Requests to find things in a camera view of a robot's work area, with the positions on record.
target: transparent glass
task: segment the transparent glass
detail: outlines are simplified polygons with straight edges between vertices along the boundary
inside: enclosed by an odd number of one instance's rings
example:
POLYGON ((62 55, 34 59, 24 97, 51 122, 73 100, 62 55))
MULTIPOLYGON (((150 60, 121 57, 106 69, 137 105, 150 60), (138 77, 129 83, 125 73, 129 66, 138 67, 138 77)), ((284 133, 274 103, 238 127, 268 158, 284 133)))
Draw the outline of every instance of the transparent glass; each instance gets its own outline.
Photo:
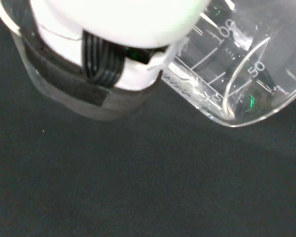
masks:
MULTIPOLYGON (((20 45, 29 0, 0 7, 20 45)), ((225 126, 277 113, 296 98, 296 0, 212 0, 164 71, 167 84, 225 126)))

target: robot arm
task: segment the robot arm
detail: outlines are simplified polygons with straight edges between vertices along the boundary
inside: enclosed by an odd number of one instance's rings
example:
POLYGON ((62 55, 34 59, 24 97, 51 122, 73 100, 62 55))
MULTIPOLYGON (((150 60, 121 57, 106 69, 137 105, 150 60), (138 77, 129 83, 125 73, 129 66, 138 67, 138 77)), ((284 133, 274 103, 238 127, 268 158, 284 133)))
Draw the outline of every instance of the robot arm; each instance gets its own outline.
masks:
POLYGON ((76 65, 84 64, 85 55, 81 53, 86 40, 84 31, 128 50, 132 48, 115 87, 140 91, 151 86, 165 64, 173 60, 182 44, 180 40, 197 22, 208 2, 31 0, 31 7, 45 43, 76 65), (136 58, 141 54, 145 63, 136 58))

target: white plastic part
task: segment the white plastic part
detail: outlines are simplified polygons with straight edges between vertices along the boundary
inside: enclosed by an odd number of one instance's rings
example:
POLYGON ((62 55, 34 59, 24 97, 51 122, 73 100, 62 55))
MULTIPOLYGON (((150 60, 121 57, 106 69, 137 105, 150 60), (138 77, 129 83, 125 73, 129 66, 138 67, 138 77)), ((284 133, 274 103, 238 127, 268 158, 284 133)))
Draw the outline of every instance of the white plastic part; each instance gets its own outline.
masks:
POLYGON ((183 38, 197 22, 199 13, 210 2, 210 0, 31 0, 31 3, 34 6, 36 3, 41 4, 42 1, 46 2, 58 21, 66 25, 73 34, 79 34, 81 28, 84 28, 108 41, 140 48, 166 46, 183 38))
MULTIPOLYGON (((46 0, 31 0, 31 7, 38 32, 44 42, 63 58, 82 66, 82 28, 75 23, 66 24, 63 18, 51 10, 46 0)), ((115 87, 139 91, 151 86, 159 72, 174 59, 183 41, 171 43, 165 53, 156 53, 147 65, 126 58, 124 70, 115 87)))

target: printed number 50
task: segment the printed number 50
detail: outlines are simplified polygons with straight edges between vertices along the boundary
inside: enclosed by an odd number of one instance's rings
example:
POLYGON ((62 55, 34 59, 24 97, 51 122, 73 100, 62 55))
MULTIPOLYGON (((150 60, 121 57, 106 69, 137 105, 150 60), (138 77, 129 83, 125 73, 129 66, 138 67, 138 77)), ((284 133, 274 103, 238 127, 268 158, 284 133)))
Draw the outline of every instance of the printed number 50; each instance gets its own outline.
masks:
POLYGON ((251 74, 252 78, 255 78, 259 75, 259 72, 264 71, 264 69, 265 69, 265 65, 262 62, 258 61, 255 63, 254 67, 250 67, 248 69, 248 73, 251 74))

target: dark gray surface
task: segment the dark gray surface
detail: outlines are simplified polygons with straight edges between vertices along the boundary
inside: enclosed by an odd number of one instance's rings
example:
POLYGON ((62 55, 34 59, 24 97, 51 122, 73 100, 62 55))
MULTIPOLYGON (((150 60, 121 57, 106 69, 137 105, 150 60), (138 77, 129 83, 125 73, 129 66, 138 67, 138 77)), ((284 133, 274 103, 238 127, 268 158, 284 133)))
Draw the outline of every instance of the dark gray surface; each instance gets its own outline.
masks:
POLYGON ((229 129, 166 85, 116 122, 32 86, 0 22, 0 237, 296 236, 296 102, 229 129))

